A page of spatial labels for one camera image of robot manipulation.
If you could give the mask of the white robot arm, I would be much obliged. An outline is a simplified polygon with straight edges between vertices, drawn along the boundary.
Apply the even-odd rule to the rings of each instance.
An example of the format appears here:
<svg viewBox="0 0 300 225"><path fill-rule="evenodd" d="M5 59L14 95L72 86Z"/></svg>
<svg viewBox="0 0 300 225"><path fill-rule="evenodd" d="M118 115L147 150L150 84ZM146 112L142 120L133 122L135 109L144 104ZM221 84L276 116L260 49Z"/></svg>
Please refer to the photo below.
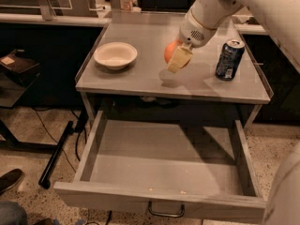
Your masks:
<svg viewBox="0 0 300 225"><path fill-rule="evenodd" d="M295 68L300 68L300 0L195 0L182 21L182 45L165 53L168 70L188 64L192 49L204 46L219 25L247 8ZM262 225L300 225L300 143L278 167Z"/></svg>

